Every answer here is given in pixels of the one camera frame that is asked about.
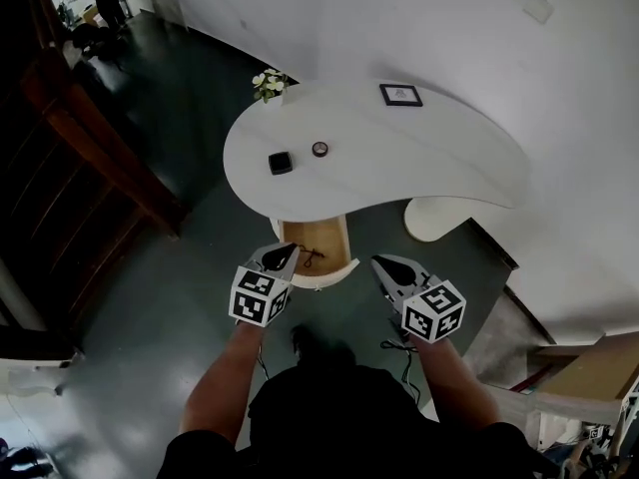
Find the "pile of dark shoes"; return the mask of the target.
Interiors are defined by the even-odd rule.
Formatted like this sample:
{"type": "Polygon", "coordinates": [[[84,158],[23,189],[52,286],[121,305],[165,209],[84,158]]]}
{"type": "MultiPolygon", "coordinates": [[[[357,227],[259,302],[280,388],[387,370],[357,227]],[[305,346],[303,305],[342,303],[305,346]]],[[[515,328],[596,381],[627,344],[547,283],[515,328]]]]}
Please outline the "pile of dark shoes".
{"type": "Polygon", "coordinates": [[[56,472],[46,453],[34,447],[12,450],[0,438],[0,479],[46,479],[56,472]]]}

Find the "person's black clothing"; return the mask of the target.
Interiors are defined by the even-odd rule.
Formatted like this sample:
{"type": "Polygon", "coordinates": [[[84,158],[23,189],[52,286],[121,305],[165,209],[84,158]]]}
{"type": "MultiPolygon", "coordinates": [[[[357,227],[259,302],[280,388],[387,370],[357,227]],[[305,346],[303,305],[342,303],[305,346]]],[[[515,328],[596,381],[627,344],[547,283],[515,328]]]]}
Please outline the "person's black clothing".
{"type": "Polygon", "coordinates": [[[479,430],[425,418],[386,370],[307,356],[248,407],[244,450],[213,430],[167,447],[157,479],[555,479],[515,426],[479,430]]]}

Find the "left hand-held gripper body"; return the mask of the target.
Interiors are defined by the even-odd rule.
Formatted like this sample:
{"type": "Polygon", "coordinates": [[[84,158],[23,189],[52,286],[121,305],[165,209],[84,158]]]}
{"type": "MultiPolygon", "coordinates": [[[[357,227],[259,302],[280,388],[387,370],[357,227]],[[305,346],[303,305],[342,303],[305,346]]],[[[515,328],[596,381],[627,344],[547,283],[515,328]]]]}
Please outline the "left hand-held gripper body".
{"type": "Polygon", "coordinates": [[[286,307],[290,287],[288,281],[239,266],[231,288],[229,316],[267,327],[286,307]]]}

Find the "person's left forearm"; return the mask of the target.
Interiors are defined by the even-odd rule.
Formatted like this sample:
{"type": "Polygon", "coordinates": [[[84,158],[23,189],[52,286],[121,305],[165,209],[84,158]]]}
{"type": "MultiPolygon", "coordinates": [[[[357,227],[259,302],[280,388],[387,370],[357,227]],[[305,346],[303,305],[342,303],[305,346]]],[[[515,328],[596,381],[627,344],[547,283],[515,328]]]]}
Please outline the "person's left forearm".
{"type": "Polygon", "coordinates": [[[236,444],[240,435],[265,329],[240,322],[223,352],[190,394],[180,433],[211,431],[236,444]]]}

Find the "small black box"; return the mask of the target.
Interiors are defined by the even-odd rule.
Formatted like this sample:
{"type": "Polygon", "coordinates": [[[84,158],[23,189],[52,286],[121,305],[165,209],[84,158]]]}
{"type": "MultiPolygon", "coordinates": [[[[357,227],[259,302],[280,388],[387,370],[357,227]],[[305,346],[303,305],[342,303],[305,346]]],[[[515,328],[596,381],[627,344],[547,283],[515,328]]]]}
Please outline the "small black box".
{"type": "Polygon", "coordinates": [[[294,168],[293,159],[289,152],[278,152],[269,155],[269,168],[273,176],[284,175],[294,168]]]}

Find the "dark wooden staircase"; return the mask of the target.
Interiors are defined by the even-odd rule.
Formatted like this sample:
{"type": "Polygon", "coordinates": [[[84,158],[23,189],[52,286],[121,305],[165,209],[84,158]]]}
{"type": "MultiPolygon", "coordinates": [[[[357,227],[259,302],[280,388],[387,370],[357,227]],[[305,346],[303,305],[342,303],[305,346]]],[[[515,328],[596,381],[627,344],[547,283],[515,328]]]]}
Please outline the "dark wooden staircase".
{"type": "Polygon", "coordinates": [[[0,0],[0,360],[68,361],[87,300],[137,236],[187,209],[63,53],[51,0],[0,0]]]}

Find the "large white wood-lined drawer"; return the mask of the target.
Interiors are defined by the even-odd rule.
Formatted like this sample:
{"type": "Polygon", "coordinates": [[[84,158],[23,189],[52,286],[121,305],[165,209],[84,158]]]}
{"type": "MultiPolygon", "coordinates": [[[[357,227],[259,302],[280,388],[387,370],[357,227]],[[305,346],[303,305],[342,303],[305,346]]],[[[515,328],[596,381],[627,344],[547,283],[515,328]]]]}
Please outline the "large white wood-lined drawer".
{"type": "Polygon", "coordinates": [[[306,248],[322,252],[311,268],[304,268],[304,253],[300,253],[293,276],[294,287],[320,291],[349,276],[359,265],[351,257],[345,216],[311,223],[290,223],[271,219],[271,226],[280,242],[303,244],[306,248]]]}

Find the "pile of gripper equipment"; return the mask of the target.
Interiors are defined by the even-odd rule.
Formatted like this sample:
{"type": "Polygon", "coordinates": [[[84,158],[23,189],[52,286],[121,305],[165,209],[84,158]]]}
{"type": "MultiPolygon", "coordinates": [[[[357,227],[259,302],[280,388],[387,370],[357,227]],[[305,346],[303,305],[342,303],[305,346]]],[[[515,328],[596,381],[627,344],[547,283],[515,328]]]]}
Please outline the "pile of gripper equipment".
{"type": "Polygon", "coordinates": [[[542,456],[546,468],[534,479],[639,479],[639,386],[630,394],[617,424],[586,424],[566,443],[556,442],[542,456]]]}

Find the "person's left black shoe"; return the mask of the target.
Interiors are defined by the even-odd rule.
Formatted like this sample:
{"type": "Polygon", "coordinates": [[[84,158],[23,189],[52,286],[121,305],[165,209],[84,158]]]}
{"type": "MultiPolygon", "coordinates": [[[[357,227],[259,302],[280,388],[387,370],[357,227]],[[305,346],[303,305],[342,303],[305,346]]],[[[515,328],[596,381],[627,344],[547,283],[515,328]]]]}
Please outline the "person's left black shoe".
{"type": "Polygon", "coordinates": [[[291,330],[293,350],[299,361],[315,361],[322,359],[327,351],[325,341],[310,327],[304,324],[296,325],[291,330]]]}

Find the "black picture frame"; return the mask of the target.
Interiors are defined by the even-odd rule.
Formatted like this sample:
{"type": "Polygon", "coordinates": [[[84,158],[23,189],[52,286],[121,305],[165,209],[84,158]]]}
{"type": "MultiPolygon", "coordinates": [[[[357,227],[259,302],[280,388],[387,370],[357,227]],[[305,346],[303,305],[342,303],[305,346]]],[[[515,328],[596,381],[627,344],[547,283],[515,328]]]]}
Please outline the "black picture frame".
{"type": "Polygon", "coordinates": [[[420,108],[423,102],[415,86],[380,84],[380,92],[387,106],[420,108]]]}

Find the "light wooden workbench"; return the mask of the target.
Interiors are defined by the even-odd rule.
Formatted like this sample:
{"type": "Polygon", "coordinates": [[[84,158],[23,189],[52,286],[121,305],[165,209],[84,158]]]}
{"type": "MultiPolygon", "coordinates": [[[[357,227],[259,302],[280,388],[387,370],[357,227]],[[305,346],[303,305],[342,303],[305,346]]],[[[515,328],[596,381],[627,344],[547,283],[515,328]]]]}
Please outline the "light wooden workbench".
{"type": "Polygon", "coordinates": [[[535,410],[614,426],[639,395],[639,331],[591,345],[540,347],[528,361],[536,370],[510,390],[535,410]]]}

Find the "white ornate cabinet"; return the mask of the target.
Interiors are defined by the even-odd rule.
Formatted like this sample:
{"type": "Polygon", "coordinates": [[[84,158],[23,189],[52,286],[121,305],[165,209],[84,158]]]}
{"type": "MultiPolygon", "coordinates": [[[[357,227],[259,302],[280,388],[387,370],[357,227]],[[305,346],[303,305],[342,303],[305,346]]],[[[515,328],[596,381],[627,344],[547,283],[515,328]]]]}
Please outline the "white ornate cabinet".
{"type": "Polygon", "coordinates": [[[29,398],[47,395],[60,398],[64,392],[62,383],[53,385],[53,374],[62,371],[86,358],[81,351],[75,351],[64,359],[17,359],[0,354],[0,396],[29,398]]]}

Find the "white curved desk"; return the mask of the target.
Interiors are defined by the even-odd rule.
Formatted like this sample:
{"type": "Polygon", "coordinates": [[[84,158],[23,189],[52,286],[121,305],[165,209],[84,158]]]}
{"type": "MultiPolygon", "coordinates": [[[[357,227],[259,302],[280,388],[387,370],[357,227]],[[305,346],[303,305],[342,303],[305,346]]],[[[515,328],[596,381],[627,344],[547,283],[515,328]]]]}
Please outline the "white curved desk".
{"type": "Polygon", "coordinates": [[[379,80],[305,81],[281,106],[257,102],[233,123],[224,170],[236,196],[279,221],[327,220],[414,198],[445,197],[520,207],[530,184],[521,146],[471,106],[427,88],[420,108],[390,107],[379,80]],[[315,142],[328,154],[313,155],[315,142]],[[294,168],[273,176],[268,157],[294,168]]]}

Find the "person's right forearm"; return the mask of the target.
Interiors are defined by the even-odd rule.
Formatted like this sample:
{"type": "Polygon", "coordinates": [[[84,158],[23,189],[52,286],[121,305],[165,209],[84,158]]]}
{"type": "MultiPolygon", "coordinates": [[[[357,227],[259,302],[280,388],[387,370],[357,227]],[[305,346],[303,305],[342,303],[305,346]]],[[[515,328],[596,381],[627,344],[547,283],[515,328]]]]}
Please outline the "person's right forearm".
{"type": "Polygon", "coordinates": [[[493,397],[448,339],[428,343],[412,336],[435,411],[442,424],[479,431],[501,421],[493,397]]]}

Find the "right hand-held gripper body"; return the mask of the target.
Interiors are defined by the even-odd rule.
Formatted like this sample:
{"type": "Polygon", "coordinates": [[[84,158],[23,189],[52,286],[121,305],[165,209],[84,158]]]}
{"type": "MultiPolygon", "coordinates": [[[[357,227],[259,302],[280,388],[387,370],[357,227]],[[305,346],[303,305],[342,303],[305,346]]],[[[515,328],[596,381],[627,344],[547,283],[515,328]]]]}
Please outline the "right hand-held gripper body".
{"type": "Polygon", "coordinates": [[[449,281],[410,295],[399,306],[399,327],[425,342],[438,342],[461,326],[466,299],[449,281]]]}

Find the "black bag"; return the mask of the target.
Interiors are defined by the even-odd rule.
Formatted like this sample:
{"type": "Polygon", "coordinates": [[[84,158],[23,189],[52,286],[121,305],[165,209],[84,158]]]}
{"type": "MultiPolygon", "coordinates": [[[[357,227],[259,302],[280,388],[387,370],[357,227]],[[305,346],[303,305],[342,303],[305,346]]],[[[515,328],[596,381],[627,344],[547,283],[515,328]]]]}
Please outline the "black bag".
{"type": "Polygon", "coordinates": [[[103,62],[116,62],[126,52],[123,37],[108,27],[97,27],[81,23],[70,33],[63,45],[63,56],[70,68],[80,61],[97,57],[103,62]]]}

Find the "white flowers in white vase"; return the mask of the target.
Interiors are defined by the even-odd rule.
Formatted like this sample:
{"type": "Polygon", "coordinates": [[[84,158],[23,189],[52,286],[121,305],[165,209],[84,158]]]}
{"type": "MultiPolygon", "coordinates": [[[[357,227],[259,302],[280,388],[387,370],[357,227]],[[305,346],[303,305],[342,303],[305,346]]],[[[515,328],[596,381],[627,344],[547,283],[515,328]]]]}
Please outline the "white flowers in white vase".
{"type": "Polygon", "coordinates": [[[265,69],[252,79],[254,99],[269,107],[281,106],[290,85],[289,76],[273,68],[265,69]]]}

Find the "white wall junction box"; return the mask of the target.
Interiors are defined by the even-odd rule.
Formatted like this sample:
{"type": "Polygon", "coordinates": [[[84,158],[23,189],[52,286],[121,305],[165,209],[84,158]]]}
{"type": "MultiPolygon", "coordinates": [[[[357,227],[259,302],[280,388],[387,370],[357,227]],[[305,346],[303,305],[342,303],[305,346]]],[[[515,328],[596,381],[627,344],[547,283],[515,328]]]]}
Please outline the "white wall junction box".
{"type": "Polygon", "coordinates": [[[523,12],[540,24],[545,24],[554,11],[554,7],[547,0],[526,0],[523,12]]]}

